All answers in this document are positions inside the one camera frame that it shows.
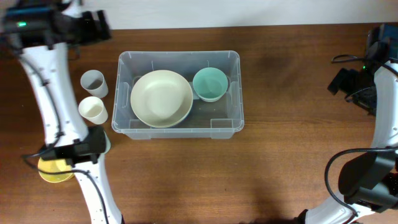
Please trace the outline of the grey cup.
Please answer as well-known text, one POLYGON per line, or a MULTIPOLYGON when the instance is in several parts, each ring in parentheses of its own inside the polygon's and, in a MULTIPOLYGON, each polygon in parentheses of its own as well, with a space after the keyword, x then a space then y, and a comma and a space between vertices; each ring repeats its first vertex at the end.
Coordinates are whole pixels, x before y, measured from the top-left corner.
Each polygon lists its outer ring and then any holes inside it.
POLYGON ((92 96, 104 98, 108 94, 108 85, 104 75, 98 70, 89 70, 80 78, 81 86, 92 96))

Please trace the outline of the cream cup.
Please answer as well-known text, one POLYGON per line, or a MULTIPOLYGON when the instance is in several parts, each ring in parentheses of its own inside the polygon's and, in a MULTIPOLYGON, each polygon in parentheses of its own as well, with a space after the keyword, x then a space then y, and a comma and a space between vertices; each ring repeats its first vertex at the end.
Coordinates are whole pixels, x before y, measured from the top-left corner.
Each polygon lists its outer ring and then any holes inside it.
POLYGON ((108 112, 103 101, 95 96, 84 98, 78 105, 82 117, 94 124, 103 124, 108 119, 108 112))

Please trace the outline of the beige plate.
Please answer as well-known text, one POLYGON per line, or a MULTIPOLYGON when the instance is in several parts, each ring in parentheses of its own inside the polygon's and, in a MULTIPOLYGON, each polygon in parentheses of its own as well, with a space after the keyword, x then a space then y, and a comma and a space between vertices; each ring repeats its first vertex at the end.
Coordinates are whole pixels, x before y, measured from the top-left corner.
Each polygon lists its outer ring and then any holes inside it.
POLYGON ((189 82, 170 70, 156 70, 142 76, 133 86, 131 108, 136 117, 154 128, 181 123, 193 106, 189 82))
POLYGON ((190 114, 193 103, 181 105, 149 104, 135 110, 136 116, 152 128, 171 128, 183 122, 190 114))

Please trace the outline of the yellow bowl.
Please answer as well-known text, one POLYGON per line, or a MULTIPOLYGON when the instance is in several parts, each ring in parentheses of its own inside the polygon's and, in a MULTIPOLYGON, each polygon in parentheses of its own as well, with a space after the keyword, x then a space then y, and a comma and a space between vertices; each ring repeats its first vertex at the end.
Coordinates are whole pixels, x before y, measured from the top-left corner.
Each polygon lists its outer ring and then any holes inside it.
POLYGON ((38 161, 38 168, 47 173, 39 172, 41 178, 50 183, 60 183, 74 177, 73 173, 58 174, 58 172, 70 171, 72 167, 66 163, 65 159, 45 161, 42 158, 38 161))

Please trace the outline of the green bowl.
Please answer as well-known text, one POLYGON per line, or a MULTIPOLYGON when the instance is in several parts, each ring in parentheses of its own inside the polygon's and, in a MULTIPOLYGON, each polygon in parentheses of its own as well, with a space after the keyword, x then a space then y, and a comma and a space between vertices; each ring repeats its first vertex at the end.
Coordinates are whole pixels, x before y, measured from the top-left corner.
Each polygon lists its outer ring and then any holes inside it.
POLYGON ((193 89, 197 92, 227 91, 228 79, 224 72, 218 68, 208 67, 199 70, 193 77, 193 89))

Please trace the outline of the white bowl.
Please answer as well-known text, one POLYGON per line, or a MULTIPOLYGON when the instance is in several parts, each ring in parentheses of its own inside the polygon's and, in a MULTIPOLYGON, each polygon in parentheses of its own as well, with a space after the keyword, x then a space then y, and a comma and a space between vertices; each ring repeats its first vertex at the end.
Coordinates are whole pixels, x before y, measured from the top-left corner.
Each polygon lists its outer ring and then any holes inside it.
POLYGON ((197 92, 197 95, 201 100, 208 103, 212 103, 220 100, 225 93, 226 93, 225 91, 221 92, 206 91, 206 92, 197 92))

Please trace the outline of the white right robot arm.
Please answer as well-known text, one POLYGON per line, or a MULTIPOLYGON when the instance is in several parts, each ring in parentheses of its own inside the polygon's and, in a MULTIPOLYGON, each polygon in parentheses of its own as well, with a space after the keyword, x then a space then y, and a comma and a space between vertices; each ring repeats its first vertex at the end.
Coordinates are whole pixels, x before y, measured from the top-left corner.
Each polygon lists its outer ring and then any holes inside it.
POLYGON ((342 91, 345 101, 376 117, 373 141, 369 148, 347 149, 328 161, 324 181, 330 196, 304 210, 297 223, 355 223, 397 209, 397 27, 370 30, 364 56, 343 54, 331 61, 363 63, 361 70, 342 68, 328 91, 342 91))

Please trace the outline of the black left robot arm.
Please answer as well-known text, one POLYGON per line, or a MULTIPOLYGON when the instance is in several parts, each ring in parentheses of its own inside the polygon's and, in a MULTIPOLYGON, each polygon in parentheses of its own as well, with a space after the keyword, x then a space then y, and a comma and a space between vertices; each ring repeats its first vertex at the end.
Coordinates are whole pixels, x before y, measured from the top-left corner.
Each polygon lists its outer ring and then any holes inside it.
POLYGON ((104 11, 82 11, 81 1, 18 1, 2 19, 4 40, 34 91, 45 129, 37 157, 63 159, 85 198, 92 223, 122 223, 105 170, 111 143, 100 125, 79 114, 68 50, 111 38, 104 11))

